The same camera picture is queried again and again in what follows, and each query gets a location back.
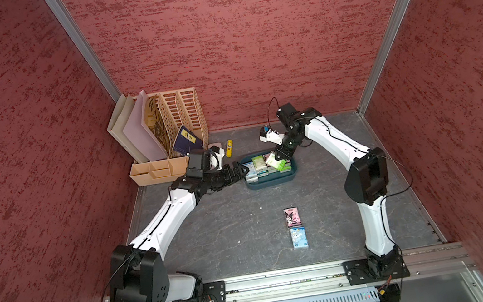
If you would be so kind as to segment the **blue tissue pack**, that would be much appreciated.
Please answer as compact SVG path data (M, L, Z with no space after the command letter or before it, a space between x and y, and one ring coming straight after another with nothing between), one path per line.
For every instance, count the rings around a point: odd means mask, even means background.
M299 226L290 228L290 236L294 249L299 250L309 247L306 230L304 227Z
M253 165L252 162L249 162L249 163L245 163L245 167L247 167L247 169L249 170L247 172L247 175L245 177L245 180L247 183L257 183L259 181L258 179L258 173Z

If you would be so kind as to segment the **green tissue pack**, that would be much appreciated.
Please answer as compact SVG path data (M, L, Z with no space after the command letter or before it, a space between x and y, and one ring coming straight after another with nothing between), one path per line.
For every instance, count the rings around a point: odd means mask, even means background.
M290 172L292 170L291 168L291 162L290 161L281 161L280 162L280 173L285 173L285 172Z
M278 159L274 151L271 151L269 155L265 155L265 163L267 166L270 166L279 172L284 170L287 165L287 161L285 159Z
M263 155L259 155L252 158L252 164L255 167L256 172L260 173L262 171L267 171L268 166L265 163L265 157Z

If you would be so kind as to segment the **pink Kuromi tissue pack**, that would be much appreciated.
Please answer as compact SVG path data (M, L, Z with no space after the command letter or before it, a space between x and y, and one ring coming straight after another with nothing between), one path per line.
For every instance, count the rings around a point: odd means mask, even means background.
M300 213L298 212L298 208L288 208L284 210L286 226L288 228L297 228L303 225L303 222L300 218Z

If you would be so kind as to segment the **blue tissue pack bottom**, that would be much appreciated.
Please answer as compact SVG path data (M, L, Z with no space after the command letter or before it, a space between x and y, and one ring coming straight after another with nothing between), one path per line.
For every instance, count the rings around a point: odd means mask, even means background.
M290 228L290 236L294 249L299 250L309 247L306 230L304 227L299 226Z

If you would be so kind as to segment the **green tissue pack bottom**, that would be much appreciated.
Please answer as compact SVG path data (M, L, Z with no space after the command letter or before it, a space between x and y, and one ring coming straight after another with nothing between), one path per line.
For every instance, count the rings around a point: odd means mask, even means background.
M265 163L267 166L270 166L279 172L284 170L287 165L287 161L285 159L278 159L274 151L271 151L269 155L265 155Z

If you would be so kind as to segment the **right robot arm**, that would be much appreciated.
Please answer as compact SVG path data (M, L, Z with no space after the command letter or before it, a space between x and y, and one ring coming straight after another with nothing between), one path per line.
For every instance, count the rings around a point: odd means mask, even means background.
M280 135L269 130L262 140L276 144L277 159L291 159L296 148L307 139L327 150L347 170L344 188L359 207L368 265L376 275L385 272L401 251L390 233L386 213L389 176L383 150L360 144L313 108L299 111L288 103L277 110L276 117L286 133Z

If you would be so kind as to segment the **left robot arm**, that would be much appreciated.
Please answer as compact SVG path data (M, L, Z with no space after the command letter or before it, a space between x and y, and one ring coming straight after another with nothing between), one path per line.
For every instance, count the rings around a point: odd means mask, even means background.
M110 302L176 302L199 300L203 284L196 274L170 274L164 259L174 236L201 198L245 179L249 168L239 162L221 170L184 175L169 187L168 196L146 228L111 255Z

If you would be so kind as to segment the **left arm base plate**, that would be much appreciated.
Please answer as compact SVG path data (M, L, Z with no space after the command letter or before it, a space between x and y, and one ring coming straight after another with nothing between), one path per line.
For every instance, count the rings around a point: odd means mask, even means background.
M198 286L188 300L174 302L226 302L226 283L222 281L204 283Z

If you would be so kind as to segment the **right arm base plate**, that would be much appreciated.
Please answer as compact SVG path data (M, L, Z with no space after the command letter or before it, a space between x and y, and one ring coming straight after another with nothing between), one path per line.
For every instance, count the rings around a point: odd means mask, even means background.
M389 278L410 277L410 271L399 253L368 257L342 264L351 286L387 281Z

